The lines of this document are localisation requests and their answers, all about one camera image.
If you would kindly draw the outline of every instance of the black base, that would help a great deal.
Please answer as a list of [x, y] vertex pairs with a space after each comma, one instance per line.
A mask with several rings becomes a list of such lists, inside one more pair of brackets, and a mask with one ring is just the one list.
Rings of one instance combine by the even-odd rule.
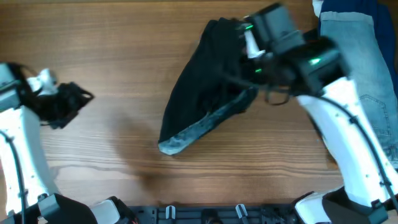
[[[203, 209], [212, 208], [218, 212], [224, 224], [239, 224], [235, 207], [176, 207], [174, 222], [165, 219], [166, 208], [158, 207], [130, 207], [141, 224], [201, 224]], [[291, 224], [298, 223], [290, 204], [275, 204], [256, 207], [246, 207], [250, 224]]]

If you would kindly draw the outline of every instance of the jeans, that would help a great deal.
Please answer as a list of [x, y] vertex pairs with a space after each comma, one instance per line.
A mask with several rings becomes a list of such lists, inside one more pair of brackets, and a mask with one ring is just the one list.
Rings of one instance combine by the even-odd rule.
[[371, 16], [323, 12], [320, 33], [334, 40], [351, 67], [359, 99], [377, 138], [398, 168], [398, 105], [389, 69], [380, 52]]

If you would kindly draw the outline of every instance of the denim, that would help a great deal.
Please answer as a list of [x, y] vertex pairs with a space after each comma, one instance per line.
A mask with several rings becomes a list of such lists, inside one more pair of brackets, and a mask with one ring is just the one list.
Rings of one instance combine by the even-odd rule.
[[373, 18], [358, 12], [323, 12], [320, 20], [320, 34], [339, 46], [366, 116], [386, 156], [398, 168], [397, 97], [377, 44]]
[[398, 95], [398, 76], [394, 68], [396, 53], [396, 33], [387, 6], [378, 0], [317, 0], [321, 1], [320, 12], [359, 12], [373, 18], [373, 28], [377, 43], [387, 68], [390, 71], [394, 91]]

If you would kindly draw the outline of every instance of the wooden table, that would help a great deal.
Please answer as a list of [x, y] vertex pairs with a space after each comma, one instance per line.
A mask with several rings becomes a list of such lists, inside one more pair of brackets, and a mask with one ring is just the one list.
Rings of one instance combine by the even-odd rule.
[[[295, 100], [267, 106], [262, 93], [183, 153], [157, 148], [170, 92], [206, 23], [273, 2], [0, 5], [0, 61], [52, 68], [96, 96], [65, 129], [42, 130], [62, 194], [87, 204], [115, 195], [128, 205], [234, 205], [341, 185], [304, 110]], [[310, 1], [285, 3], [299, 29], [316, 27]]]

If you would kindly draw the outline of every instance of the black cloth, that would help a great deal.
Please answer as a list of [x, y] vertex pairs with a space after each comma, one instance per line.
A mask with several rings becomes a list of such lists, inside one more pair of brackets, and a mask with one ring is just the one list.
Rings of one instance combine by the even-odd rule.
[[246, 45], [238, 21], [210, 21], [195, 53], [185, 66], [166, 106], [159, 149], [176, 154], [222, 121], [246, 110], [258, 90], [226, 80], [242, 76]]

